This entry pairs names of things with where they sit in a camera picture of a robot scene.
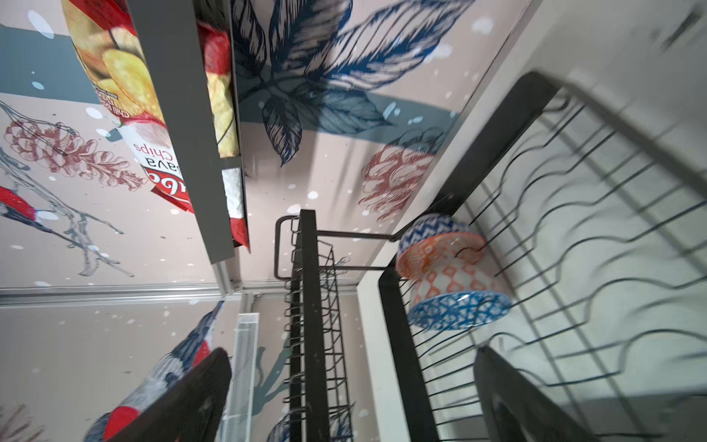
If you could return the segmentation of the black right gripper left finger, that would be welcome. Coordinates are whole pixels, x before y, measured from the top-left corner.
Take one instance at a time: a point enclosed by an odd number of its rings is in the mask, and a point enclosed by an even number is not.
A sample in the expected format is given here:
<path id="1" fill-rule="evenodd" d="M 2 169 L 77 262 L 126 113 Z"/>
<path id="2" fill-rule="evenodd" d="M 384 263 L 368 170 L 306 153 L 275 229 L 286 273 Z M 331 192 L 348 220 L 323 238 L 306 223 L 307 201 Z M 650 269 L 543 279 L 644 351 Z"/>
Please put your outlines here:
<path id="1" fill-rule="evenodd" d="M 111 440 L 214 441 L 230 379 L 228 354 L 217 348 Z"/>

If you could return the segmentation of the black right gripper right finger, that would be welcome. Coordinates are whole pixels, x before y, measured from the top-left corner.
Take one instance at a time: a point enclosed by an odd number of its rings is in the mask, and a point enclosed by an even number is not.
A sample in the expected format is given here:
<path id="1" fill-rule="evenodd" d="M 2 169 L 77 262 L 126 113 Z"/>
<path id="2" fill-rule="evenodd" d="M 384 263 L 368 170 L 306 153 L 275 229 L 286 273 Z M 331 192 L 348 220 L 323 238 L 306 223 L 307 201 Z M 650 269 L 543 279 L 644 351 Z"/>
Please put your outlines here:
<path id="1" fill-rule="evenodd" d="M 598 440 L 491 347 L 478 349 L 473 372 L 489 440 Z"/>

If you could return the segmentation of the orange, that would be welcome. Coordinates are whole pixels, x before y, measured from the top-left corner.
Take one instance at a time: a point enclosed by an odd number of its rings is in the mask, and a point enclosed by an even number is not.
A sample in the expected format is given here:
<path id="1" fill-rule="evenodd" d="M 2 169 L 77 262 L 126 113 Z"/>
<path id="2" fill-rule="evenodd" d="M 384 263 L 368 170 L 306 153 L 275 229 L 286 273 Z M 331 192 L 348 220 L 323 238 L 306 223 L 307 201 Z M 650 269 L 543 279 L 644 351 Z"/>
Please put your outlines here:
<path id="1" fill-rule="evenodd" d="M 412 223 L 398 242 L 396 271 L 406 279 L 419 279 L 438 261 L 461 259 L 478 263 L 484 254 L 485 240 L 471 226 L 442 214 L 422 215 Z"/>

